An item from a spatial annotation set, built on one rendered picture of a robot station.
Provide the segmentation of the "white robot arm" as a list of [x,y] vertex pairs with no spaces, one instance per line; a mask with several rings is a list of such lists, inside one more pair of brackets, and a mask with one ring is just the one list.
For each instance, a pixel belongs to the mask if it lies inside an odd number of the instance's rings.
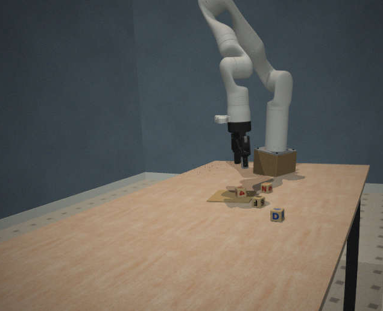
[[[223,57],[220,73],[227,93],[227,115],[216,115],[215,122],[225,124],[251,121],[248,88],[236,85],[234,79],[249,78],[254,69],[265,88],[274,92],[274,98],[267,103],[265,149],[286,151],[288,114],[293,91],[291,74],[276,71],[269,64],[262,40],[232,0],[198,0],[198,6]],[[225,10],[231,15],[233,29],[215,19]]]

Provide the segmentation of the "tan square mat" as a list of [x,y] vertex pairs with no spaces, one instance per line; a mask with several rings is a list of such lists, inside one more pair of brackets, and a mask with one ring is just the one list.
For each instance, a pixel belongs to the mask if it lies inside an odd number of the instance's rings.
[[255,190],[247,190],[246,197],[238,198],[235,196],[235,190],[218,190],[206,202],[249,203],[256,192]]

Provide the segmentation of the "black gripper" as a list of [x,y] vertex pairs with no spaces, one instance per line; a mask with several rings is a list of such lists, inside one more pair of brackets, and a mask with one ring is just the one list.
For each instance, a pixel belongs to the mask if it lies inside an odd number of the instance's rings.
[[[246,132],[251,131],[251,121],[228,122],[228,132],[231,133],[232,150],[234,152],[234,163],[240,164],[243,169],[248,169],[248,156],[250,152],[250,137]],[[244,152],[246,151],[246,152]]]

